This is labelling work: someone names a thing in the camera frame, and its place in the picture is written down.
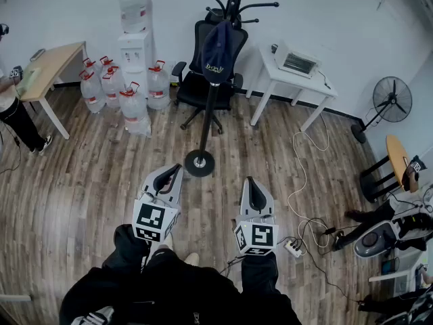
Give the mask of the white toaster oven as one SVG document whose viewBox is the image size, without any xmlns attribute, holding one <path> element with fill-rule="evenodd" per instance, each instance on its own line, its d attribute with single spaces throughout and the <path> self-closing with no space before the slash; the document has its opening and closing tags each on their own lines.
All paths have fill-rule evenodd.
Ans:
<svg viewBox="0 0 433 325">
<path fill-rule="evenodd" d="M 308 79 L 312 78 L 321 67 L 321 61 L 317 58 L 293 50 L 283 40 L 277 44 L 274 60 L 278 69 Z"/>
</svg>

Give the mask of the person's left forearm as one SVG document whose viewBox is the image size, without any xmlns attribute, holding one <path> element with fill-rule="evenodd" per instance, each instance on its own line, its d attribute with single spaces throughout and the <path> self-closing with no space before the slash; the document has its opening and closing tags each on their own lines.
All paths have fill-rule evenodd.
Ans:
<svg viewBox="0 0 433 325">
<path fill-rule="evenodd" d="M 135 237 L 131 224 L 122 224 L 114 231 L 114 246 L 101 268 L 123 276 L 138 276 L 143 258 L 150 253 L 150 244 Z"/>
</svg>

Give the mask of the white square table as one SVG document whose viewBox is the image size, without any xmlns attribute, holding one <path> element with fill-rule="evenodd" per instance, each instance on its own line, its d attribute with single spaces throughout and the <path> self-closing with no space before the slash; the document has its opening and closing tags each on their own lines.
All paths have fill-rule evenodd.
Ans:
<svg viewBox="0 0 433 325">
<path fill-rule="evenodd" d="M 251 126 L 255 126 L 258 122 L 258 119 L 260 118 L 263 110 L 265 109 L 267 102 L 269 101 L 271 95 L 274 94 L 275 86 L 277 84 L 286 84 L 300 90 L 290 103 L 292 106 L 296 105 L 296 103 L 305 91 L 319 93 L 323 96 L 321 103 L 318 105 L 318 107 L 316 107 L 314 112 L 308 117 L 308 119 L 304 122 L 301 128 L 299 128 L 300 132 L 303 133 L 322 113 L 324 108 L 332 100 L 338 97 L 338 92 L 336 91 L 335 87 L 331 84 L 329 79 L 327 79 L 327 77 L 321 72 L 319 74 L 315 74 L 312 78 L 308 79 L 297 74 L 282 71 L 278 69 L 275 60 L 273 59 L 273 54 L 271 53 L 271 50 L 266 48 L 265 46 L 260 46 L 254 58 L 252 69 L 250 70 L 252 74 L 252 79 L 246 92 L 246 98 L 249 99 L 251 97 L 257 80 L 259 78 L 260 72 L 263 68 L 269 75 L 270 82 L 267 90 L 261 97 L 260 102 L 250 120 Z"/>
</svg>

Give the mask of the black standing fan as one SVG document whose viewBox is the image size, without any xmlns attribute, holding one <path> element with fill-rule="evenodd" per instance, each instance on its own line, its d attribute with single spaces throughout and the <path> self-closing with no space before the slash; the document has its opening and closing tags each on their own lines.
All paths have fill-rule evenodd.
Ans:
<svg viewBox="0 0 433 325">
<path fill-rule="evenodd" d="M 365 131 L 367 128 L 381 121 L 398 123 L 407 118 L 412 105 L 413 98 L 410 88 L 398 77 L 384 77 L 374 87 L 373 110 L 375 114 L 363 126 L 352 125 L 351 132 L 354 138 L 361 144 L 366 142 Z"/>
</svg>

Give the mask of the light wood desk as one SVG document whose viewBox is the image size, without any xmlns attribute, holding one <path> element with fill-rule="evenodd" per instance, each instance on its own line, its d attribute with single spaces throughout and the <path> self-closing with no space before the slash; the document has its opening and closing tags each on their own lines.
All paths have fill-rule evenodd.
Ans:
<svg viewBox="0 0 433 325">
<path fill-rule="evenodd" d="M 45 96 L 49 90 L 54 90 L 54 82 L 80 52 L 87 55 L 86 43 L 84 41 L 45 51 L 34 62 L 28 65 L 27 69 L 29 70 L 39 69 L 39 74 L 31 86 L 20 96 L 23 102 L 40 103 L 42 109 L 44 109 L 51 122 L 65 140 L 70 138 L 70 134 L 48 104 Z"/>
</svg>

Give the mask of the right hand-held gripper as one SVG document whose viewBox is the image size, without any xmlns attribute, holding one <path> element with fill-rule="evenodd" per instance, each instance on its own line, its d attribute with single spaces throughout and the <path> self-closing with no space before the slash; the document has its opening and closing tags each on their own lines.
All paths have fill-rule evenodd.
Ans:
<svg viewBox="0 0 433 325">
<path fill-rule="evenodd" d="M 263 216 L 239 216 L 234 229 L 235 240 L 242 256 L 265 256 L 277 248 L 279 227 L 272 215 L 274 199 L 264 185 L 248 176 L 242 189 L 240 215 L 249 215 L 252 210 Z"/>
</svg>

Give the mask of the white water dispenser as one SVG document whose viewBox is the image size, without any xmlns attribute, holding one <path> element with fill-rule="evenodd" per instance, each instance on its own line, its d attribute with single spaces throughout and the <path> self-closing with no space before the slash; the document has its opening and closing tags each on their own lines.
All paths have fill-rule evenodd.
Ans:
<svg viewBox="0 0 433 325">
<path fill-rule="evenodd" d="M 147 76 L 149 68 L 154 65 L 152 32 L 125 33 L 118 38 L 118 47 L 125 85 L 128 87 L 132 82 L 137 83 L 139 92 L 147 98 Z"/>
</svg>

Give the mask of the black mesh office chair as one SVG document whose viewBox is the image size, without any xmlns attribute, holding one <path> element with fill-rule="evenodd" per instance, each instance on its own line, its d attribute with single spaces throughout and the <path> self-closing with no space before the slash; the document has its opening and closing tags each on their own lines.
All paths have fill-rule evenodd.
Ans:
<svg viewBox="0 0 433 325">
<path fill-rule="evenodd" d="M 172 70 L 172 75 L 179 80 L 179 90 L 177 91 L 175 105 L 184 103 L 195 108 L 191 116 L 181 124 L 182 130 L 185 130 L 188 124 L 206 109 L 210 84 L 202 74 L 201 52 L 206 36 L 221 21 L 220 12 L 220 9 L 209 9 L 205 19 L 196 22 L 194 29 L 195 47 L 193 58 L 189 65 L 189 72 L 183 76 L 183 69 L 187 65 L 186 62 L 177 63 Z M 230 111 L 231 97 L 242 88 L 242 85 L 243 76 L 232 72 L 227 81 L 219 87 L 214 109 Z"/>
</svg>

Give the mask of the navy blue cap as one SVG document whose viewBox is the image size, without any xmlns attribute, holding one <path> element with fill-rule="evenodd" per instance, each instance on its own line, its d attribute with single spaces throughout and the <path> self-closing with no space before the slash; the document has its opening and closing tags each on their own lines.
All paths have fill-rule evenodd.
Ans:
<svg viewBox="0 0 433 325">
<path fill-rule="evenodd" d="M 209 83 L 220 85 L 233 69 L 233 29 L 229 21 L 218 23 L 202 47 L 202 74 Z"/>
</svg>

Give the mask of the person's right forearm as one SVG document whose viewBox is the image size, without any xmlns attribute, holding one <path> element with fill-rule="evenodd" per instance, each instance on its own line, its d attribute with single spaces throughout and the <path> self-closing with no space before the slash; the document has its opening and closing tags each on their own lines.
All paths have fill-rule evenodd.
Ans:
<svg viewBox="0 0 433 325">
<path fill-rule="evenodd" d="M 247 255 L 242 261 L 242 293 L 245 295 L 279 295 L 277 260 L 274 252 L 263 256 Z"/>
</svg>

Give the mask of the black coat rack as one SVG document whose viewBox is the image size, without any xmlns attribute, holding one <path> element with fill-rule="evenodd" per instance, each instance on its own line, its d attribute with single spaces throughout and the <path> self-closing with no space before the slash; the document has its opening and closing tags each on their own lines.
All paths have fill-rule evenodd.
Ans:
<svg viewBox="0 0 433 325">
<path fill-rule="evenodd" d="M 248 40 L 248 33 L 246 30 L 242 28 L 244 24 L 246 24 L 246 20 L 242 18 L 241 13 L 250 8 L 255 7 L 268 7 L 268 3 L 258 3 L 258 4 L 247 4 L 242 5 L 242 0 L 227 0 L 226 3 L 222 3 L 221 0 L 214 0 L 218 4 L 218 8 L 221 12 L 219 15 L 221 16 L 221 22 L 223 20 L 227 20 L 231 23 L 233 29 L 233 69 L 234 71 L 235 61 Z M 183 76 L 185 76 L 189 72 L 189 65 L 187 64 L 183 69 Z M 204 113 L 204 122 L 202 125 L 202 133 L 200 138 L 200 146 L 199 148 L 192 150 L 185 157 L 185 168 L 187 171 L 193 175 L 194 177 L 205 177 L 210 175 L 214 171 L 215 161 L 212 154 L 206 151 L 206 144 L 208 141 L 208 135 L 210 132 L 210 128 L 213 124 L 217 126 L 217 131 L 219 134 L 223 133 L 223 126 L 219 119 L 216 117 L 215 112 L 217 110 L 214 109 L 219 87 L 220 85 L 215 85 L 213 83 L 210 84 L 210 89 L 208 91 L 208 99 L 206 103 L 206 109 L 202 111 Z"/>
</svg>

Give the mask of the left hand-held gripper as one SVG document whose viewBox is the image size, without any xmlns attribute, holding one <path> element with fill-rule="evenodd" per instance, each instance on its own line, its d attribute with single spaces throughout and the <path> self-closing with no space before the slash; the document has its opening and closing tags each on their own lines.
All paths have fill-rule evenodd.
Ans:
<svg viewBox="0 0 433 325">
<path fill-rule="evenodd" d="M 168 238 L 181 214 L 182 182 L 181 164 L 165 165 L 146 177 L 141 197 L 134 201 L 132 226 L 136 238 L 158 243 Z"/>
</svg>

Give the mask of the white low stand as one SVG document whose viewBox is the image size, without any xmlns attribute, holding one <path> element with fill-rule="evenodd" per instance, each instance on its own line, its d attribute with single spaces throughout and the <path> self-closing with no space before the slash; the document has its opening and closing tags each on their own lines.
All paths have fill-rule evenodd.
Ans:
<svg viewBox="0 0 433 325">
<path fill-rule="evenodd" d="M 415 291 L 416 268 L 428 262 L 428 254 L 426 251 L 410 248 L 406 251 L 396 250 L 395 257 L 397 262 L 394 272 L 386 275 L 372 276 L 368 279 L 369 282 L 391 280 L 394 283 L 394 297 Z"/>
</svg>

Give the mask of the round wooden stool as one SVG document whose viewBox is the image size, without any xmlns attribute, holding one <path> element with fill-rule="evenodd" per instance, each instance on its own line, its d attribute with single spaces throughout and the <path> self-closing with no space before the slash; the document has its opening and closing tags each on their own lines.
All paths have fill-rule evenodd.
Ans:
<svg viewBox="0 0 433 325">
<path fill-rule="evenodd" d="M 388 192 L 403 188 L 403 175 L 409 165 L 409 156 L 395 135 L 386 136 L 386 150 L 387 155 L 383 159 L 360 173 L 361 192 L 370 203 L 375 203 Z M 392 166 L 392 172 L 376 180 L 373 172 L 388 162 Z"/>
</svg>

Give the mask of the white power strip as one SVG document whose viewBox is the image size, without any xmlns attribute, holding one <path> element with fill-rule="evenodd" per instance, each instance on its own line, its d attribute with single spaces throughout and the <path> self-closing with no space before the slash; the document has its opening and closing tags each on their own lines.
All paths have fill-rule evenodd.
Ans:
<svg viewBox="0 0 433 325">
<path fill-rule="evenodd" d="M 295 258 L 299 258 L 303 255 L 301 249 L 297 246 L 297 243 L 295 241 L 288 240 L 284 244 L 284 248 Z"/>
</svg>

